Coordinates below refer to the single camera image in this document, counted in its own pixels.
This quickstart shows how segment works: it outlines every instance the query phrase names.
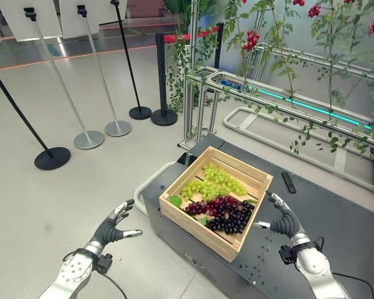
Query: white board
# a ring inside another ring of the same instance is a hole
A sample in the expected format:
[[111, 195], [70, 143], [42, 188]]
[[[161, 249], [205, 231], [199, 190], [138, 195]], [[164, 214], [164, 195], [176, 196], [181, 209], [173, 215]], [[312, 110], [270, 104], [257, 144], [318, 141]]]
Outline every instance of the white board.
[[98, 33], [98, 11], [100, 5], [97, 0], [60, 0], [61, 24], [64, 38], [86, 36], [85, 18], [77, 14], [77, 6], [84, 5], [87, 11], [87, 21], [90, 31]]
[[[110, 0], [97, 0], [98, 5], [98, 23], [109, 23], [116, 22], [118, 20], [117, 12], [115, 6], [111, 4]], [[120, 19], [124, 20], [126, 18], [126, 6], [127, 0], [119, 0], [119, 12]]]
[[0, 9], [17, 41], [39, 38], [32, 21], [25, 16], [24, 7], [34, 7], [44, 37], [62, 35], [53, 0], [0, 0]]

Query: black stanchion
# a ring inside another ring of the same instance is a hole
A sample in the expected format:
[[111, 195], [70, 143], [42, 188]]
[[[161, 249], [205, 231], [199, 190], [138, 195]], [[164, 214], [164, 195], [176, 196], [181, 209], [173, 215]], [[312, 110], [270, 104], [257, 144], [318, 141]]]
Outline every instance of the black stanchion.
[[218, 46], [214, 53], [214, 68], [218, 69], [219, 63], [220, 63], [220, 51], [222, 49], [223, 23], [217, 23], [216, 25], [219, 29], [218, 29], [218, 34], [216, 36], [216, 42], [218, 43]]
[[35, 159], [35, 166], [42, 170], [53, 170], [55, 168], [61, 167], [70, 159], [70, 151], [67, 148], [48, 148], [44, 142], [41, 140], [39, 135], [33, 129], [32, 125], [28, 122], [25, 115], [22, 111], [18, 108], [17, 104], [12, 99], [11, 95], [9, 94], [7, 88], [4, 86], [3, 82], [0, 79], [0, 88], [2, 92], [6, 95], [7, 99], [14, 107], [15, 111], [17, 111], [19, 117], [24, 121], [25, 125], [28, 129], [32, 132], [33, 136], [38, 140], [41, 146], [44, 148], [44, 151], [41, 152]]
[[115, 6], [115, 10], [117, 11], [117, 17], [118, 17], [120, 33], [122, 35], [123, 47], [125, 48], [127, 64], [129, 66], [130, 76], [132, 78], [133, 88], [135, 90], [135, 95], [136, 95], [136, 100], [137, 100], [137, 107], [129, 110], [129, 116], [131, 118], [134, 118], [135, 120], [145, 120], [151, 116], [151, 109], [149, 109], [148, 107], [140, 106], [140, 101], [138, 100], [135, 78], [133, 76], [132, 65], [130, 63], [130, 58], [129, 58], [129, 51], [127, 49], [127, 44], [126, 44], [125, 32], [123, 31], [122, 20], [121, 20], [120, 12], [119, 12], [119, 0], [111, 0], [111, 4]]
[[170, 126], [177, 122], [177, 114], [168, 110], [166, 103], [165, 42], [163, 33], [155, 34], [156, 56], [158, 58], [158, 78], [160, 83], [161, 108], [151, 115], [151, 121], [159, 126]]

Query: black table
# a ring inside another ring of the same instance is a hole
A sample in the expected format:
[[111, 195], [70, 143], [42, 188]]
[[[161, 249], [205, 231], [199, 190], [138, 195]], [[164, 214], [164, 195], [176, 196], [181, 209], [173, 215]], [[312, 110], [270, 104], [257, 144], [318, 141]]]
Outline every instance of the black table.
[[[364, 279], [374, 289], [373, 212], [296, 175], [292, 175], [292, 180], [297, 193], [290, 194], [281, 176], [284, 169], [213, 135], [206, 136], [190, 153], [199, 156], [209, 145], [273, 175], [269, 190], [288, 203], [312, 240], [324, 236], [324, 254], [332, 271]], [[239, 255], [228, 263], [161, 215], [159, 195], [185, 169], [186, 166], [175, 163], [142, 192], [156, 234], [230, 298], [311, 298], [305, 278], [293, 265], [284, 265], [279, 257], [280, 246], [290, 245], [286, 236], [253, 227]], [[270, 202], [264, 201], [256, 221], [271, 221], [280, 216]], [[372, 297], [366, 284], [336, 278], [352, 299]]]

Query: stanchion base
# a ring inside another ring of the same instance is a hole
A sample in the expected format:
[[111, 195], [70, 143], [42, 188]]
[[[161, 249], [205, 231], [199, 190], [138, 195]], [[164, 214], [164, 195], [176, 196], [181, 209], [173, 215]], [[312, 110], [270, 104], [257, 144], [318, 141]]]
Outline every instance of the stanchion base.
[[105, 132], [110, 136], [119, 137], [126, 135], [132, 130], [132, 125], [123, 120], [118, 120], [118, 127], [113, 121], [105, 126]]
[[129, 110], [129, 116], [135, 120], [146, 120], [151, 116], [151, 109], [148, 107], [138, 107], [132, 108]]
[[87, 139], [85, 133], [77, 135], [74, 139], [74, 145], [81, 150], [96, 148], [104, 142], [104, 135], [98, 131], [87, 131], [90, 139]]
[[35, 159], [35, 166], [41, 170], [53, 170], [65, 165], [70, 159], [70, 151], [67, 148], [50, 148], [51, 158], [46, 151], [40, 153]]
[[161, 110], [159, 109], [151, 114], [151, 121], [158, 126], [171, 126], [177, 122], [177, 114], [168, 110], [168, 116], [162, 117]]

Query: black remote control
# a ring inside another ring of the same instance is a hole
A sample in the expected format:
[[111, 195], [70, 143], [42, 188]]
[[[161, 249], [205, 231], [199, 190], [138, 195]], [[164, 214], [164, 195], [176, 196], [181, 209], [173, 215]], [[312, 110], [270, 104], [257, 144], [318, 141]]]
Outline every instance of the black remote control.
[[287, 185], [288, 191], [290, 193], [296, 193], [297, 190], [295, 189], [294, 183], [291, 180], [291, 177], [289, 176], [289, 173], [283, 171], [281, 173], [282, 178], [284, 179], [285, 184]]

